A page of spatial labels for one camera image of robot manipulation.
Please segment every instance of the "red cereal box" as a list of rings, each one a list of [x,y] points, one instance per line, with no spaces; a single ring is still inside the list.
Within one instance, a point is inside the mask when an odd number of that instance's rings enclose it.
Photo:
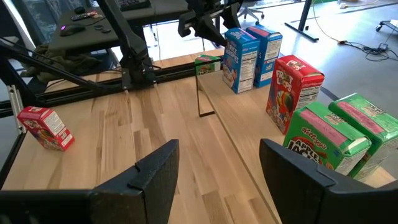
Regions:
[[[289,128],[293,111],[317,100],[324,79],[321,72],[294,55],[276,60],[267,113],[283,134]]]
[[[28,106],[17,117],[46,149],[66,151],[75,140],[54,110]]]

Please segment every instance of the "small cereal box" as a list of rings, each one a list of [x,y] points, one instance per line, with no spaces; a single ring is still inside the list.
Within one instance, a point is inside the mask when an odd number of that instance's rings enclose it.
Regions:
[[[248,27],[246,32],[260,40],[260,48],[254,72],[254,86],[263,87],[271,83],[275,60],[279,56],[282,34],[266,29],[262,25]]]
[[[28,106],[17,117],[46,149],[66,151],[75,140],[54,110]]]
[[[365,156],[349,173],[354,179],[365,181],[398,148],[398,120],[359,94],[332,102],[329,109],[372,141]]]
[[[254,68],[260,41],[240,28],[225,33],[223,80],[235,93],[253,88]]]
[[[371,142],[326,106],[314,102],[294,112],[284,146],[347,175]]]
[[[218,60],[219,57],[210,55],[201,55],[195,59],[195,70],[197,75],[202,75],[210,72],[216,72],[221,70],[221,62],[213,62],[206,65],[198,65],[203,62],[209,62],[212,60]]]
[[[293,111],[317,100],[323,79],[321,72],[294,55],[275,61],[266,110],[283,134]]]

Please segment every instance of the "green cereal box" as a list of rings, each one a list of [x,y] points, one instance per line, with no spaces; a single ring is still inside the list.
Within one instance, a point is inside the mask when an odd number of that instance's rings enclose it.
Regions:
[[[372,141],[365,156],[349,173],[354,179],[365,181],[389,153],[398,147],[398,120],[359,94],[332,102],[329,109]]]
[[[199,57],[197,57],[195,59],[195,66],[196,66],[195,69],[197,75],[219,71],[221,69],[221,62],[214,62],[207,65],[197,65],[199,63],[208,62],[217,59],[220,59],[220,57],[214,57],[210,55],[200,55]]]
[[[319,102],[293,113],[284,146],[343,175],[348,175],[371,145],[370,140]]]

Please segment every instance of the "keyboard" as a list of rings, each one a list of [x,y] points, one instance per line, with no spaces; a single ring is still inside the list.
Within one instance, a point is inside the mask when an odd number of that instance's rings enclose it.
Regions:
[[[150,6],[149,0],[116,0],[120,5],[120,10],[130,11],[135,9],[143,9]]]

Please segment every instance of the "gray floor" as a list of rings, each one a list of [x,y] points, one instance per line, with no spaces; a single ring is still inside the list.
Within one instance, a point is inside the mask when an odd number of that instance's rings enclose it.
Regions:
[[[377,4],[364,7],[339,9],[336,2],[317,4],[315,11],[318,22],[323,30],[339,39],[360,42],[370,47],[377,47],[380,42],[384,42],[391,29],[383,27],[380,32],[375,32],[374,28],[381,20],[398,19],[396,12],[398,5],[367,9],[363,11],[350,12],[361,8],[369,8],[383,4],[391,4],[398,0],[380,0]],[[298,33],[289,29],[284,22],[290,22],[300,19],[303,3],[291,4],[280,7],[262,9],[266,18],[261,24],[281,32],[284,36],[281,52],[285,55],[295,54],[302,57],[308,63],[321,70],[325,76],[325,86],[339,97],[358,92],[369,98],[376,105],[398,118],[398,107],[396,95],[398,90],[396,83],[398,81],[398,62],[393,60],[383,62],[370,62],[364,57],[365,54],[347,46],[339,46],[334,40],[321,33],[313,18],[313,11],[308,15],[307,25],[310,31],[320,38],[318,43],[312,43]],[[242,27],[253,26],[253,18],[240,19]],[[170,30],[176,30],[178,24],[164,24],[154,30],[159,29],[156,36],[160,40],[160,48],[153,39],[153,34],[146,28],[144,30],[147,43],[150,46],[149,54],[154,60],[176,57],[179,55],[192,54],[203,50],[201,39],[195,38],[193,32],[189,37],[181,39],[177,32],[171,33]],[[398,32],[393,34],[388,41],[389,48],[398,52]],[[211,50],[214,47],[208,41],[205,41],[205,50]],[[4,86],[0,83],[0,100],[7,95]],[[319,100],[325,104],[330,102],[327,96],[321,94]],[[16,126],[11,118],[0,119],[0,141],[11,147],[16,136]],[[2,161],[8,154],[7,148],[0,148],[0,167]],[[383,167],[387,169],[395,178],[398,178],[398,167],[395,165],[398,160],[398,151],[394,152]]]

